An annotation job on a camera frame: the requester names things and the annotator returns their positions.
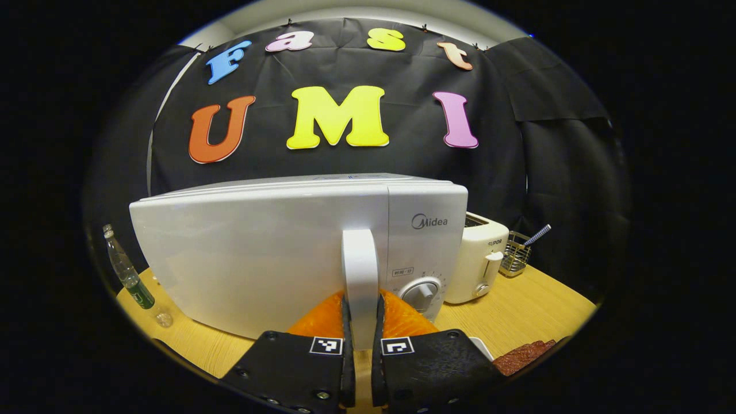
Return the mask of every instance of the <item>blue letter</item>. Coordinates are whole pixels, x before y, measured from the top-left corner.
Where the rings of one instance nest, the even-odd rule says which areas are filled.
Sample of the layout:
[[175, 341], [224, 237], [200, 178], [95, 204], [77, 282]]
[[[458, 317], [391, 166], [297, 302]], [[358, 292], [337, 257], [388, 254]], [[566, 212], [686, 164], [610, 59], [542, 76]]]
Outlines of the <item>blue letter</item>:
[[231, 65], [230, 62], [235, 62], [242, 59], [244, 53], [241, 49], [247, 48], [248, 46], [250, 46], [250, 44], [251, 41], [238, 43], [235, 46], [210, 59], [207, 64], [212, 68], [212, 77], [210, 78], [210, 81], [208, 83], [212, 85], [213, 83], [227, 76], [232, 71], [236, 70], [238, 68], [238, 64], [233, 63]]

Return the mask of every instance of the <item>wooden table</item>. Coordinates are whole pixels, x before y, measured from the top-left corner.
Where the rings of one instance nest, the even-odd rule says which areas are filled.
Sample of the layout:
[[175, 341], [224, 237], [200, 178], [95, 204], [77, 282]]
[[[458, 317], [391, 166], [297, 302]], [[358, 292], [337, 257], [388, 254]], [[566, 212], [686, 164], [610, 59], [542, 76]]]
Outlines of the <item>wooden table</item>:
[[[151, 338], [171, 347], [202, 370], [222, 378], [240, 359], [254, 340], [229, 334], [186, 317], [166, 291], [153, 279], [150, 269], [141, 280], [168, 308], [174, 324], [162, 328], [153, 316], [137, 305], [123, 289], [117, 300], [132, 320]], [[593, 314], [596, 306], [554, 278], [527, 266], [516, 278], [499, 274], [490, 292], [465, 304], [443, 304], [435, 326], [440, 330], [461, 329], [469, 337], [479, 337], [491, 355], [498, 357], [536, 340], [560, 340], [574, 334]], [[349, 413], [380, 413], [371, 407], [371, 351], [355, 353], [356, 407]]]

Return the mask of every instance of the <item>metal wire basket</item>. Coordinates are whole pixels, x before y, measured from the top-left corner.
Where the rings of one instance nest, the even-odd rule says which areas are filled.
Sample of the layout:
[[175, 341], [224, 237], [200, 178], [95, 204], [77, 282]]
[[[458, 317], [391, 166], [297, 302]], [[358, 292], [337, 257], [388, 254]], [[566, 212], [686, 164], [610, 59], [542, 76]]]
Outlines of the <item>metal wire basket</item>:
[[503, 260], [501, 260], [499, 269], [505, 277], [514, 278], [526, 269], [526, 262], [531, 253], [531, 248], [524, 246], [527, 240], [529, 237], [523, 234], [515, 231], [509, 232], [509, 241], [506, 243], [506, 250], [503, 252]]

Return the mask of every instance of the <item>colorful foam letter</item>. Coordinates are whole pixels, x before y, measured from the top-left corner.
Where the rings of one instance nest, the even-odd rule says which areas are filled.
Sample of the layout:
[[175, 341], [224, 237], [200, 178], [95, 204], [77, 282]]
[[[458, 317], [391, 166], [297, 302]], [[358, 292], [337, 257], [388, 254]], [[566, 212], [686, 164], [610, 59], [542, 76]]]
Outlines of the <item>colorful foam letter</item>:
[[371, 46], [373, 49], [393, 50], [398, 52], [406, 48], [406, 43], [401, 40], [404, 38], [404, 35], [397, 30], [381, 28], [371, 29], [368, 31], [368, 36], [370, 36], [368, 39], [368, 46]]
[[276, 41], [266, 46], [267, 52], [280, 52], [282, 50], [302, 50], [312, 46], [310, 40], [314, 33], [312, 32], [289, 32], [276, 38]]
[[239, 97], [227, 103], [230, 109], [230, 123], [227, 125], [225, 139], [217, 144], [210, 144], [210, 125], [215, 113], [220, 110], [220, 105], [210, 105], [198, 109], [191, 115], [194, 124], [191, 127], [189, 137], [189, 156], [194, 162], [208, 164], [222, 161], [238, 149], [243, 139], [243, 126], [245, 124], [245, 113], [250, 104], [255, 102], [255, 97]]
[[454, 43], [438, 42], [437, 46], [445, 50], [447, 58], [450, 59], [450, 62], [454, 63], [455, 66], [459, 67], [460, 69], [465, 69], [466, 71], [473, 69], [473, 65], [462, 60], [462, 57], [467, 56], [467, 53], [465, 53], [464, 50], [458, 49], [458, 47], [455, 46]]
[[381, 97], [383, 89], [376, 86], [356, 86], [337, 105], [322, 86], [299, 88], [291, 95], [299, 101], [294, 135], [286, 141], [290, 150], [314, 148], [319, 137], [314, 133], [317, 121], [330, 145], [340, 141], [347, 123], [353, 120], [353, 130], [345, 139], [354, 147], [382, 147], [389, 136], [381, 127]]
[[467, 123], [467, 116], [465, 116], [463, 105], [465, 105], [467, 99], [462, 95], [451, 94], [450, 92], [435, 92], [432, 96], [442, 103], [442, 110], [445, 111], [445, 121], [447, 122], [445, 143], [450, 147], [477, 147], [478, 139], [470, 133], [470, 126]]
[[251, 43], [251, 41], [240, 42], [210, 59], [207, 64], [212, 69], [212, 77], [210, 78], [208, 83], [212, 85], [213, 83], [217, 82], [218, 80], [236, 70], [238, 68], [238, 64], [233, 62], [236, 62], [237, 60], [243, 58], [243, 56], [245, 55], [243, 53], [243, 49], [250, 46]]

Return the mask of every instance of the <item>white toaster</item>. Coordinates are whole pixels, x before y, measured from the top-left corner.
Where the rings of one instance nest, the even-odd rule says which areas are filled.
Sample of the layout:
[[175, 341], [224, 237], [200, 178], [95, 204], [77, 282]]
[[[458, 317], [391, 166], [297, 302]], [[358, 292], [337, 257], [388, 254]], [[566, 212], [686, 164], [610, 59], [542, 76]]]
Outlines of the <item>white toaster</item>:
[[[130, 216], [149, 266], [185, 315], [257, 338], [287, 330], [340, 290], [353, 322], [372, 313], [374, 330], [379, 288], [434, 321], [466, 207], [467, 190], [450, 181], [312, 175], [170, 192], [130, 204]], [[374, 332], [361, 326], [356, 348], [370, 348]]]
[[505, 225], [467, 213], [445, 302], [461, 304], [487, 294], [498, 274], [508, 240], [509, 229]]

